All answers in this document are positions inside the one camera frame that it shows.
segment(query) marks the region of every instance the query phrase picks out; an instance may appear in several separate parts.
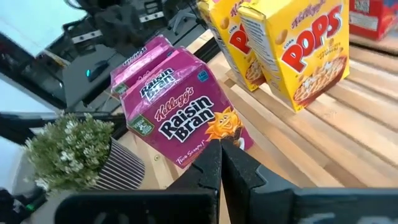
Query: yellow cereal box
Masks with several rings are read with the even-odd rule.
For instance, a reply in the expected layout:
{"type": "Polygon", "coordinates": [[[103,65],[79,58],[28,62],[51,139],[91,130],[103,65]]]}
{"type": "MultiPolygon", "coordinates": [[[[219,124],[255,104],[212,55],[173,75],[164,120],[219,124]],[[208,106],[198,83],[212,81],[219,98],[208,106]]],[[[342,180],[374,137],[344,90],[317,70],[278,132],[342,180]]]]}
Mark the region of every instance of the yellow cereal box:
{"type": "Polygon", "coordinates": [[[198,8],[237,78],[251,91],[265,82],[238,16],[243,0],[201,0],[198,8]]]}
{"type": "Polygon", "coordinates": [[[238,9],[273,94],[299,111],[349,74],[348,0],[252,0],[238,9]]]}

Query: raisin bran cereal box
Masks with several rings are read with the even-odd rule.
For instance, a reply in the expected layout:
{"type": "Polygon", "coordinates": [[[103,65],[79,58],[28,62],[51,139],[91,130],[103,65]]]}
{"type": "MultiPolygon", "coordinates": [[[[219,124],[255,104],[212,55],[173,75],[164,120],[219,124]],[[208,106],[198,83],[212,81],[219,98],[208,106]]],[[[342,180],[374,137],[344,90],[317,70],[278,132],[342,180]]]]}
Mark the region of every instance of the raisin bran cereal box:
{"type": "Polygon", "coordinates": [[[111,72],[111,93],[114,96],[124,93],[138,79],[164,61],[173,50],[173,46],[164,36],[154,37],[145,47],[111,72]]]}
{"type": "Polygon", "coordinates": [[[243,0],[201,0],[198,8],[236,77],[250,91],[264,83],[256,56],[238,16],[243,0]]]}
{"type": "Polygon", "coordinates": [[[252,139],[204,62],[177,49],[121,96],[127,127],[181,168],[212,139],[252,139]]]}
{"type": "Polygon", "coordinates": [[[397,0],[350,0],[349,31],[380,40],[397,24],[397,10],[397,0]]]}
{"type": "Polygon", "coordinates": [[[299,111],[349,74],[348,1],[252,0],[239,8],[273,94],[299,111]]]}

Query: wooden table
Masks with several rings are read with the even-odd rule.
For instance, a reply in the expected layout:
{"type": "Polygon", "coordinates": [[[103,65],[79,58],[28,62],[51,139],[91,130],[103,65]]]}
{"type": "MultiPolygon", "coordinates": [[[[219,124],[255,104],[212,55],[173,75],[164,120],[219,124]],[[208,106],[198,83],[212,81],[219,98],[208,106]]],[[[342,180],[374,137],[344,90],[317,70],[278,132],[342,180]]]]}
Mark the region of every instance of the wooden table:
{"type": "MultiPolygon", "coordinates": [[[[210,38],[206,31],[188,49],[210,38]]],[[[398,187],[398,72],[384,71],[398,71],[398,60],[350,51],[379,69],[351,60],[351,75],[297,114],[267,85],[251,93],[237,83],[223,54],[208,63],[256,142],[248,154],[301,187],[398,187]]],[[[183,173],[131,133],[120,142],[146,163],[142,189],[165,189],[183,173]]],[[[221,201],[220,223],[229,223],[221,201]]]]}

